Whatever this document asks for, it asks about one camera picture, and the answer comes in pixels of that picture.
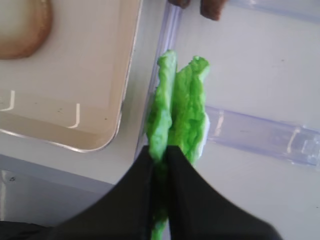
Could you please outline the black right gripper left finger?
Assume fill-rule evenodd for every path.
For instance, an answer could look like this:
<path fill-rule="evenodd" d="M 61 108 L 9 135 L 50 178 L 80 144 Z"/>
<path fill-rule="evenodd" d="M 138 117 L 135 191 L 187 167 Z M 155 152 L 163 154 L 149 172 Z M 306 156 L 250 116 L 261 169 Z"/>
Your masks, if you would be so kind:
<path fill-rule="evenodd" d="M 55 227 L 1 221 L 2 240 L 148 240 L 154 162 L 144 146 L 122 179 L 95 204 Z"/>

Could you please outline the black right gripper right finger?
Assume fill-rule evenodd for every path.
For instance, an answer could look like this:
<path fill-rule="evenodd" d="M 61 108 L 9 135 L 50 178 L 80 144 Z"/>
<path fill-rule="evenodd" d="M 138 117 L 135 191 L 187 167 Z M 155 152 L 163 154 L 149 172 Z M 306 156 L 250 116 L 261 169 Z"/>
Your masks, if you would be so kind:
<path fill-rule="evenodd" d="M 166 150 L 169 229 L 173 240 L 280 240 L 269 223 L 212 188 L 179 147 Z"/>

